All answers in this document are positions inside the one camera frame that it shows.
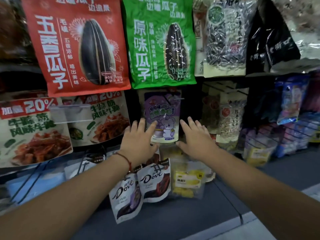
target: sunflower illustration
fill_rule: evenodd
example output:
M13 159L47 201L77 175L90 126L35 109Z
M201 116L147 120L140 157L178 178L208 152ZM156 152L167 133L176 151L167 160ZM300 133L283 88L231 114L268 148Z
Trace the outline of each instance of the sunflower illustration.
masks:
M69 25L69 32L75 40L79 41L85 26L84 18L75 18Z
M163 48L166 43L168 31L169 25L163 24L160 28L158 28L158 31L155 32L155 39L157 40L160 48Z
M114 59L116 61L119 61L121 62L120 60L120 56L118 55L118 52L119 52L119 46L118 46L118 43L113 41L113 40L108 40L109 41L109 44L110 44L110 49L113 53L113 56L114 56Z

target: sunflower seeds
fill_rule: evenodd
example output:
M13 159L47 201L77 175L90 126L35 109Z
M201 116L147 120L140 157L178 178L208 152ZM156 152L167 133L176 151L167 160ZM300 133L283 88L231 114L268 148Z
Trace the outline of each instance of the sunflower seeds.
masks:
M164 59L168 75L173 80L183 80L189 69L190 58L179 24L169 26Z
M109 83L105 76L116 71L110 44L98 22L87 20L79 42L79 61L86 78L96 85Z

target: purple snack bag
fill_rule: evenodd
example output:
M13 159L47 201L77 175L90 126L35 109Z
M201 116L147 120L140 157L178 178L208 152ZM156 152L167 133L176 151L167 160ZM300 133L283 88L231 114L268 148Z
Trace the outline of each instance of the purple snack bag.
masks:
M155 91L144 94L147 127L157 121L151 142L171 143L178 141L181 91Z

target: spicy beef strips image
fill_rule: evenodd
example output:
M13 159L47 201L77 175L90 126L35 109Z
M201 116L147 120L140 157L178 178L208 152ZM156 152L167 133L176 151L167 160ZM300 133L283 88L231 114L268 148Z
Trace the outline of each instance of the spicy beef strips image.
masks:
M123 91L64 97L63 104L90 104L93 121L68 123L74 147L93 145L121 135L130 125Z
M0 102L0 167L41 163L71 153L67 124L54 124L49 106L60 98Z
M120 0L22 0L52 97L130 89Z

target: white snack bag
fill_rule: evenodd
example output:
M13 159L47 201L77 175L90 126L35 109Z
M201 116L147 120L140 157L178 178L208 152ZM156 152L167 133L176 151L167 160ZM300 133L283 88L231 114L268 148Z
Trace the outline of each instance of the white snack bag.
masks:
M147 165L137 175L143 202L161 201L171 191L169 158Z
M136 173L130 173L110 191L111 208L117 224L134 218L143 203Z

